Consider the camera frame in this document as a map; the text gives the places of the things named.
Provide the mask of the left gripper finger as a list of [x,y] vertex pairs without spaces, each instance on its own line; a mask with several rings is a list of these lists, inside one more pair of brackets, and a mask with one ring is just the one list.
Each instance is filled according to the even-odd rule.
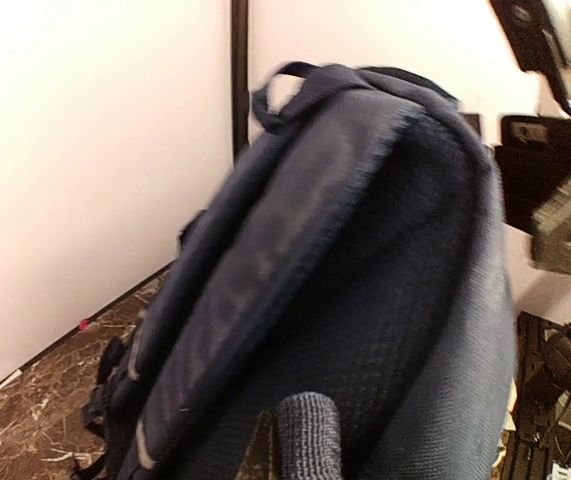
[[280,478],[280,445],[276,416],[263,411],[247,447],[247,478],[272,480]]

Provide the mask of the navy blue student backpack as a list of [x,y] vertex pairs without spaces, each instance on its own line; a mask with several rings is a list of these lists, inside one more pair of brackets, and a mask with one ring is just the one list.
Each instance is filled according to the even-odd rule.
[[275,414],[279,479],[486,479],[514,370],[498,168],[432,81],[292,62],[83,408],[75,479],[248,479]]

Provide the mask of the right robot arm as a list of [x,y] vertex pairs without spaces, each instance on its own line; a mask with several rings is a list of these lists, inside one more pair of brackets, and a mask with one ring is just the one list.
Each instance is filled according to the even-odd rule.
[[571,479],[571,1],[492,5],[537,111],[500,123],[518,364],[499,479]]

